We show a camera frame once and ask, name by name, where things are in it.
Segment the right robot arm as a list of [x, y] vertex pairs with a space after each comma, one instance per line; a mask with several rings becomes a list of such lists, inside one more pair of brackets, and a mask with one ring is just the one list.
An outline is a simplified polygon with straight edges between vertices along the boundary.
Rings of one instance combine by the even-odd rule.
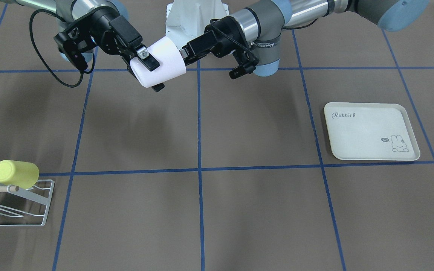
[[92, 72], [88, 61], [94, 61], [94, 48], [108, 55], [119, 55], [128, 72], [136, 76], [131, 62], [143, 64], [148, 72], [161, 65], [143, 44], [141, 34], [127, 19], [126, 9], [116, 0], [7, 0], [34, 10], [29, 24], [39, 13], [57, 19], [61, 30], [54, 37], [58, 51], [79, 70], [81, 75]]

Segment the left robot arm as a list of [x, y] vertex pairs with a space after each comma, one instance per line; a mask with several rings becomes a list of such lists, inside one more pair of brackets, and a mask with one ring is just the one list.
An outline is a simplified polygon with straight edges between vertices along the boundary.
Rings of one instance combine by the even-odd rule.
[[226, 17], [212, 19], [204, 33], [180, 53], [186, 65], [208, 54], [233, 55], [231, 79], [246, 74], [267, 77], [277, 72], [281, 34], [303, 29], [330, 14], [354, 12], [388, 32], [409, 26], [424, 12], [427, 0], [260, 0]]

